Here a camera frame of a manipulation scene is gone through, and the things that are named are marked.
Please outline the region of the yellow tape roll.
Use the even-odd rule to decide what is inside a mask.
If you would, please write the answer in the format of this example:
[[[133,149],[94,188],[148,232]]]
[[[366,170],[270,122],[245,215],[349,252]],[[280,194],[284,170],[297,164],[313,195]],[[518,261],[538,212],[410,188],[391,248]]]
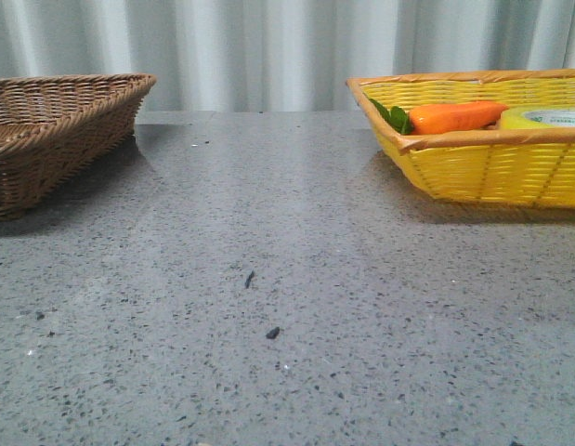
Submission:
[[[575,128],[575,107],[512,107],[497,121],[499,129]]]

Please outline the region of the brown wicker basket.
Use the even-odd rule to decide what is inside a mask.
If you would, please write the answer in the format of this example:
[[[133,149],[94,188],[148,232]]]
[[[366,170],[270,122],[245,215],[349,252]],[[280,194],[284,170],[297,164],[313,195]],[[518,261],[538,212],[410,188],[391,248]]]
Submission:
[[[132,135],[155,83],[146,73],[0,78],[0,220]]]

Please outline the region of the yellow wicker basket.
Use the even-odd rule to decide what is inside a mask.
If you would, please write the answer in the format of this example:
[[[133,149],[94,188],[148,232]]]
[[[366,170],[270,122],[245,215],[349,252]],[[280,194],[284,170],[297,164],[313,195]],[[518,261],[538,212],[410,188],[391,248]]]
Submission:
[[[376,109],[493,100],[575,108],[575,69],[411,73],[346,82],[384,153],[413,186],[453,202],[575,208],[575,127],[401,135]]]

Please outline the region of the orange toy carrot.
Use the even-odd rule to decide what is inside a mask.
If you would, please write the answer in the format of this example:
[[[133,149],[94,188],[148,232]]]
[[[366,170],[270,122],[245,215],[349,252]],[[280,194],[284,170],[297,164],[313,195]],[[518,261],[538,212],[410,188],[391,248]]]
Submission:
[[[453,131],[477,130],[497,122],[508,106],[495,101],[440,103],[404,111],[399,106],[390,109],[376,99],[371,104],[380,116],[401,135],[436,135]]]

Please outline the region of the white pleated curtain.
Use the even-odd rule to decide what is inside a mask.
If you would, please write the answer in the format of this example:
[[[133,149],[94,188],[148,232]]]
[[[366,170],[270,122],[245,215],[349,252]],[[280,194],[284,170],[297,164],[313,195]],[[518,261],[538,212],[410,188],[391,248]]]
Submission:
[[[350,77],[575,68],[575,1],[0,1],[0,78],[148,72],[149,112],[346,110]]]

